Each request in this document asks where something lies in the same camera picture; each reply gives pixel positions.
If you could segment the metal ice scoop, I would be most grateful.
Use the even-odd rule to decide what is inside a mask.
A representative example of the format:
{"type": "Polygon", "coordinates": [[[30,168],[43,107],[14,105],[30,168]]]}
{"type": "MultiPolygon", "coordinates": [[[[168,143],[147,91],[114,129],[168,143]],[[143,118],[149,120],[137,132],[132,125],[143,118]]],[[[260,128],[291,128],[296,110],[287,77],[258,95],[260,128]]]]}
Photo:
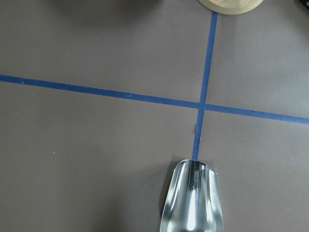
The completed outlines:
{"type": "Polygon", "coordinates": [[[161,232],[222,232],[224,217],[217,173],[193,159],[173,171],[161,217],[161,232]]]}

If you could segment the wooden stand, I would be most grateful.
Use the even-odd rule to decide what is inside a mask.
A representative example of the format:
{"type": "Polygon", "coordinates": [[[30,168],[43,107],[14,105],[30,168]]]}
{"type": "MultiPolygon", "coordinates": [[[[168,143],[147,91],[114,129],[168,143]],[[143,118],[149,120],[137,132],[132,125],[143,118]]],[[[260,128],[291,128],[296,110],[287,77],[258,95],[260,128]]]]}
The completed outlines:
{"type": "Polygon", "coordinates": [[[240,15],[255,9],[263,0],[198,0],[198,2],[219,14],[240,15]]]}

